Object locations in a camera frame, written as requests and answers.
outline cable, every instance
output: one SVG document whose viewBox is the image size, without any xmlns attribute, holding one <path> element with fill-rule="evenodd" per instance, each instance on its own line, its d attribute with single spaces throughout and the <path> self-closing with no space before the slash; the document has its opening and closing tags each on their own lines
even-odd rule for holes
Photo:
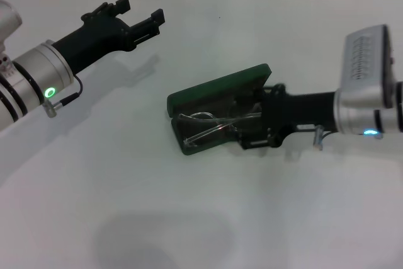
<svg viewBox="0 0 403 269">
<path fill-rule="evenodd" d="M 237 118 L 213 118 L 213 119 L 201 119 L 201 118 L 194 118 L 191 116 L 184 115 L 180 113 L 178 118 L 181 120 L 187 120 L 189 122 L 196 122 L 196 123 L 236 123 L 244 120 L 249 120 L 251 118 L 260 118 L 261 113 L 248 113 L 244 116 L 240 116 Z"/>
<path fill-rule="evenodd" d="M 80 94 L 82 93 L 82 82 L 81 82 L 80 78 L 77 77 L 77 75 L 74 75 L 74 77 L 77 79 L 78 83 L 80 84 L 80 90 L 78 91 L 78 93 L 73 93 L 70 96 L 67 96 L 67 97 L 61 99 L 59 102 L 63 106 L 66 106 L 71 101 L 73 101 L 73 100 L 77 99 L 78 97 L 80 97 Z"/>
<path fill-rule="evenodd" d="M 325 139 L 328 135 L 335 134 L 335 133 L 336 133 L 335 131 L 327 132 L 326 134 L 323 135 L 322 140 Z"/>
<path fill-rule="evenodd" d="M 80 78 L 78 78 L 77 75 L 74 75 L 74 77 L 77 79 L 78 83 L 80 84 L 80 90 L 79 90 L 78 94 L 81 94 L 82 93 L 82 82 L 81 82 Z"/>
</svg>

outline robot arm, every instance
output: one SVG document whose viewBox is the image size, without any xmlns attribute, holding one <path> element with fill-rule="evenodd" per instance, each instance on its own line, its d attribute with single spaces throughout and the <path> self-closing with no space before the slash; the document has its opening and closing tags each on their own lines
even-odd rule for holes
<svg viewBox="0 0 403 269">
<path fill-rule="evenodd" d="M 322 149 L 328 134 L 402 132 L 402 83 L 392 74 L 389 31 L 373 26 L 347 36 L 341 86 L 292 96 L 284 84 L 264 86 L 266 64 L 172 94 L 167 110 L 184 154 L 236 140 L 243 149 L 280 147 L 294 132 L 313 132 Z"/>
<path fill-rule="evenodd" d="M 4 40 L 21 24 L 17 11 L 0 0 L 0 130 L 11 125 L 39 105 L 50 117 L 55 109 L 76 99 L 79 94 L 53 106 L 48 98 L 74 82 L 74 77 L 110 52 L 130 52 L 138 44 L 159 34 L 164 22 L 161 9 L 134 26 L 116 18 L 130 10 L 128 0 L 103 3 L 81 17 L 84 24 L 58 42 L 46 41 L 14 61 L 4 53 Z"/>
</svg>

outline white table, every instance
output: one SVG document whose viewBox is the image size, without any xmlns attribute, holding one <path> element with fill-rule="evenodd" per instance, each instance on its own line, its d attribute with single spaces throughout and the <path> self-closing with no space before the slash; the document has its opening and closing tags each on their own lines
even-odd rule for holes
<svg viewBox="0 0 403 269">
<path fill-rule="evenodd" d="M 7 1 L 15 58 L 116 0 Z M 164 9 L 161 35 L 82 72 L 57 118 L 38 108 L 0 136 L 1 268 L 402 268 L 403 135 L 184 156 L 166 97 L 260 63 L 291 93 L 334 91 L 345 36 L 379 23 L 403 79 L 403 0 L 130 2 L 131 24 Z"/>
</svg>

